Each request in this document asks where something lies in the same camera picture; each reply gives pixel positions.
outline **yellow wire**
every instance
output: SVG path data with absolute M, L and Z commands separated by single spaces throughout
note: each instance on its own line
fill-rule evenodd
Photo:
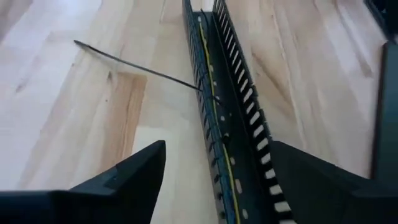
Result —
M 201 39 L 202 39 L 202 42 L 203 42 L 203 48 L 205 49 L 205 54 L 206 54 L 206 62 L 207 62 L 208 72 L 209 72 L 209 76 L 210 76 L 211 94 L 214 96 L 215 95 L 215 91 L 214 91 L 214 86 L 213 86 L 213 71 L 212 71 L 212 69 L 210 69 L 210 67 L 211 67 L 211 65 L 210 65 L 210 54 L 209 54 L 209 51 L 208 51 L 207 46 L 206 46 L 206 39 L 205 39 L 205 36 L 203 35 L 204 31 L 203 31 L 203 26 L 201 25 L 201 22 L 199 22 L 199 26 L 200 26 L 200 35 L 201 35 Z M 216 102 L 214 100 L 212 100 L 212 101 L 213 101 L 213 109 L 214 109 L 214 112 L 215 112 L 215 115 L 216 115 L 217 127 L 219 127 L 217 110 L 216 110 Z M 236 195 L 235 195 L 234 177 L 232 175 L 231 164 L 229 163 L 228 152 L 227 152 L 224 144 L 223 144 L 223 149 L 224 149 L 226 165 L 227 165 L 228 173 L 229 173 L 229 182 L 230 182 L 231 188 L 232 188 L 232 198 L 233 198 L 233 201 L 234 201 L 234 209 L 235 209 L 235 214 L 236 214 L 236 223 L 240 224 L 241 223 L 241 219 L 239 217 L 238 201 L 236 200 Z

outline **black corner piece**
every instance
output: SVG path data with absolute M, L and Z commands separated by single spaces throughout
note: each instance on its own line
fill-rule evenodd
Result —
M 387 39 L 395 42 L 398 34 L 398 2 L 396 0 L 365 0 L 366 5 Z
M 273 142 L 271 158 L 297 223 L 398 222 L 398 191 L 282 142 Z
M 371 177 L 398 189 L 398 45 L 384 45 L 374 128 Z
M 157 141 L 68 191 L 1 192 L 0 223 L 150 223 L 165 160 Z

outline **wooden floor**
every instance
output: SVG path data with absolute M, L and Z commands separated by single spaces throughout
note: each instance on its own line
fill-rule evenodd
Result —
M 368 176 L 381 46 L 362 0 L 227 0 L 275 139 Z M 193 8 L 211 1 L 192 0 Z M 181 0 L 0 1 L 0 190 L 68 189 L 158 139 L 153 223 L 217 223 Z
M 207 2 L 192 1 L 196 10 Z M 164 139 L 153 223 L 217 223 L 181 0 L 0 1 L 0 189 L 69 189 Z
M 369 176 L 382 32 L 363 0 L 228 0 L 274 139 Z

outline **black panel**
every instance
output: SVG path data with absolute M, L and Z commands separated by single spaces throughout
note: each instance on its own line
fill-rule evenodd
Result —
M 375 125 L 372 179 L 398 189 L 398 46 L 384 45 Z

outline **thin black wire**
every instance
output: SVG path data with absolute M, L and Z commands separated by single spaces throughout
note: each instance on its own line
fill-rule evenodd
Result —
M 209 23 L 209 20 L 207 19 L 206 14 L 203 11 L 203 9 L 200 9 L 200 11 L 201 11 L 201 13 L 203 14 L 203 17 L 206 20 L 206 26 L 207 26 L 207 39 L 206 39 L 206 41 L 207 41 L 207 48 L 209 49 L 210 48 L 210 23 Z
M 194 90 L 196 90 L 196 91 L 203 92 L 203 90 L 199 89 L 198 87 L 196 87 L 196 86 L 194 86 L 194 85 L 192 85 L 192 84 L 186 83 L 186 82 L 184 82 L 184 81 L 181 81 L 181 80 L 179 80 L 179 79 L 173 78 L 173 77 L 168 76 L 168 75 L 165 75 L 165 74 L 163 74 L 163 73 L 153 71 L 153 70 L 151 70 L 151 69 L 149 69 L 149 68 L 142 67 L 142 66 L 140 66 L 140 65 L 136 65 L 136 64 L 134 64 L 134 63 L 125 61 L 125 60 L 120 59 L 120 58 L 118 58 L 118 57 L 115 57 L 115 56 L 113 56 L 113 55 L 107 54 L 107 53 L 102 52 L 102 51 L 100 51 L 100 50 L 98 50 L 98 49 L 96 49 L 96 48 L 94 48 L 94 47 L 92 47 L 92 46 L 90 46 L 90 45 L 88 45 L 88 44 L 85 44 L 85 43 L 83 43 L 83 42 L 81 42 L 81 41 L 79 41 L 79 40 L 74 40 L 74 43 L 76 43 L 76 44 L 79 45 L 80 47 L 88 48 L 88 49 L 90 49 L 90 50 L 92 50 L 92 51 L 94 51 L 94 52 L 96 52 L 96 53 L 98 53 L 98 54 L 100 54 L 100 55 L 103 55 L 103 56 L 105 56 L 105 57 L 107 57 L 107 58 L 113 59 L 113 60 L 115 60 L 115 61 L 117 61 L 117 62 L 121 62 L 121 63 L 123 63 L 123 64 L 132 66 L 132 67 L 134 67 L 134 68 L 138 68 L 138 69 L 141 69 L 141 70 L 143 70 L 143 71 L 149 72 L 149 73 L 151 73 L 151 74 L 158 75 L 158 76 L 160 76 L 160 77 L 162 77 L 162 78 L 166 78 L 166 79 L 168 79 L 168 80 L 172 80 L 172 81 L 174 81 L 174 82 L 177 82 L 177 83 L 179 83 L 179 84 L 181 84 L 181 85 L 184 85 L 184 86 L 189 87 L 189 88 L 191 88 L 191 89 L 194 89 Z M 217 99 L 215 96 L 211 95 L 211 97 L 213 98 L 214 101 L 216 101 L 216 102 L 219 103 L 220 105 L 222 104 L 222 102 L 221 102 L 219 99 Z

